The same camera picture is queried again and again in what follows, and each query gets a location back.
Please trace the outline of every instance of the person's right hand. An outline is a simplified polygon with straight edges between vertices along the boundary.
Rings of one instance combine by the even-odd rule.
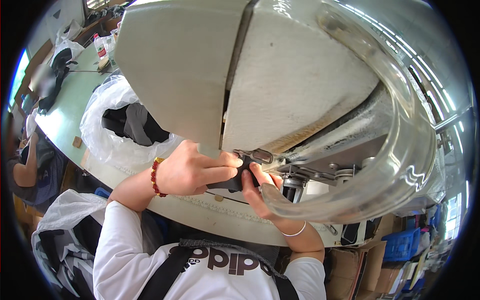
[[[30,143],[37,144],[38,143],[38,134],[36,132],[32,133],[30,136]]]
[[[282,186],[283,179],[280,176],[268,174],[262,171],[262,167],[257,163],[250,163],[250,170],[257,178],[258,183],[260,186],[263,183],[270,183],[275,185],[278,189]],[[263,219],[267,219],[270,221],[274,221],[280,219],[279,216],[272,213],[267,205],[264,202],[262,194],[258,188],[254,187],[253,180],[250,172],[248,170],[244,170],[241,175],[241,182],[242,182],[242,193],[245,200],[247,200],[248,204],[253,208],[255,213]]]
[[[207,184],[235,177],[242,164],[235,153],[222,152],[212,159],[198,153],[197,143],[185,140],[158,165],[156,184],[160,193],[199,195],[207,190]]]

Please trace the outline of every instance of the white t-shirt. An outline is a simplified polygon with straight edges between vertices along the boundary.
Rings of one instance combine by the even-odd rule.
[[[135,300],[178,244],[143,253],[140,219],[131,209],[111,202],[105,212],[93,268],[98,300]],[[193,252],[165,300],[279,300],[268,267],[236,249],[203,247]],[[300,300],[326,299],[322,263],[311,257],[292,261],[285,271]]]

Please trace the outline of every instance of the plastic bottle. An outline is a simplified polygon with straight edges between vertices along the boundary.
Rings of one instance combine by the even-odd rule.
[[[100,59],[105,58],[107,56],[107,51],[105,50],[105,46],[103,45],[102,38],[98,36],[98,33],[95,33],[93,38],[93,43],[95,45],[96,52],[98,53],[98,57],[100,57]]]
[[[113,35],[107,37],[106,45],[107,45],[108,60],[110,61],[110,64],[112,65],[113,70],[116,70],[118,69],[118,65],[115,62],[115,59],[113,57],[115,53],[115,39],[113,38]]]

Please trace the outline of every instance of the clear plastic tube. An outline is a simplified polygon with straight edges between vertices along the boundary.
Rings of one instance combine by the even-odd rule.
[[[317,23],[385,84],[393,101],[391,128],[375,159],[335,191],[293,204],[265,183],[262,196],[270,210],[290,219],[348,224],[382,216],[408,202],[427,182],[435,160],[435,131],[402,67],[371,29],[331,1],[322,3]]]

